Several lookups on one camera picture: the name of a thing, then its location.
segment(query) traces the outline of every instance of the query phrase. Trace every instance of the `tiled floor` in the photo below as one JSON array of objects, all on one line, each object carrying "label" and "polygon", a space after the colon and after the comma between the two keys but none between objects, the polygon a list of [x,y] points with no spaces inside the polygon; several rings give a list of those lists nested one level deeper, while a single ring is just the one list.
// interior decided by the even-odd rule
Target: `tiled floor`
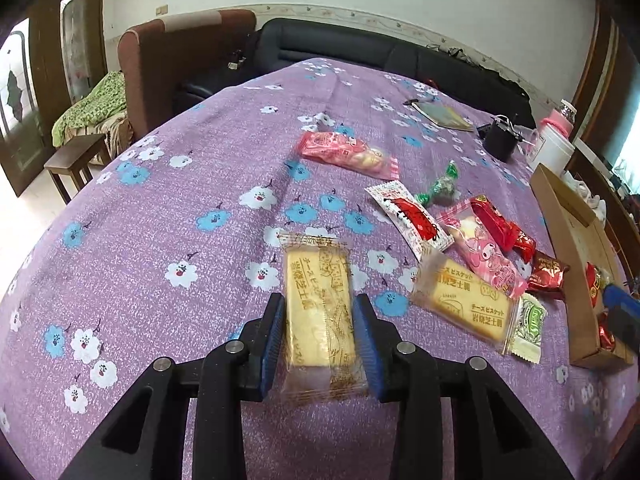
[{"label": "tiled floor", "polygon": [[[92,168],[94,175],[101,168]],[[71,179],[62,176],[69,196],[76,194]],[[0,298],[33,246],[64,209],[60,194],[47,171],[43,171],[24,193],[16,198],[0,171]]]}]

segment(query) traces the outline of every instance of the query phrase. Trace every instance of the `wooden stool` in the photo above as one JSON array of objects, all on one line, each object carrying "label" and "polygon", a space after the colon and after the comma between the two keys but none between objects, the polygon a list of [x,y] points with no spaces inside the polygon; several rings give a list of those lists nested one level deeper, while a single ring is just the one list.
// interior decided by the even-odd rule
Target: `wooden stool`
[{"label": "wooden stool", "polygon": [[[71,202],[71,199],[59,175],[69,175],[76,189],[80,191],[93,178],[88,164],[94,156],[100,154],[100,160],[105,166],[111,162],[104,139],[104,134],[74,137],[60,147],[44,165],[45,169],[49,170],[53,183],[65,204]],[[84,174],[86,182],[82,180],[80,172]]]}]

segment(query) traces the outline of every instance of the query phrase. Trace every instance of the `white container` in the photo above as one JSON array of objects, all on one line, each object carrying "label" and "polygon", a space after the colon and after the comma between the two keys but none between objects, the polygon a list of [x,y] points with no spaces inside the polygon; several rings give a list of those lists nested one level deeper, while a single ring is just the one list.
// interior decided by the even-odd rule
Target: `white container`
[{"label": "white container", "polygon": [[534,144],[527,153],[529,167],[535,170],[537,165],[544,164],[557,176],[564,171],[575,150],[575,146],[550,124],[538,130]]}]

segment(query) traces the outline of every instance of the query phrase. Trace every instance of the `cardboard box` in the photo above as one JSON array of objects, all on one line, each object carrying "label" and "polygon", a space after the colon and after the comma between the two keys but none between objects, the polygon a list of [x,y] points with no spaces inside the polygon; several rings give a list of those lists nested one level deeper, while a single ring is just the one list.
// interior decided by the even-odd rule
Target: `cardboard box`
[{"label": "cardboard box", "polygon": [[569,328],[569,361],[583,368],[619,370],[633,364],[633,354],[621,341],[613,352],[600,347],[596,314],[602,298],[591,307],[584,274],[587,262],[607,270],[622,286],[622,276],[611,243],[595,213],[562,180],[539,164],[530,180],[545,218],[556,258],[571,269],[564,275],[564,297]]}]

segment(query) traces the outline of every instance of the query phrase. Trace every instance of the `pink snack bag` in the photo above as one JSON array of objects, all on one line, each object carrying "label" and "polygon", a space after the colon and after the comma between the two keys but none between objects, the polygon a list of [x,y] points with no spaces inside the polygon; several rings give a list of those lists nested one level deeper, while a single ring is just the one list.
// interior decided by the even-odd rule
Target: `pink snack bag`
[{"label": "pink snack bag", "polygon": [[305,158],[327,162],[382,180],[400,178],[398,160],[362,140],[345,134],[307,132],[298,144]]},{"label": "pink snack bag", "polygon": [[512,299],[519,298],[527,290],[527,282],[515,265],[504,257],[498,244],[475,215],[469,200],[447,209],[436,220],[453,236],[456,249],[480,278]]}]

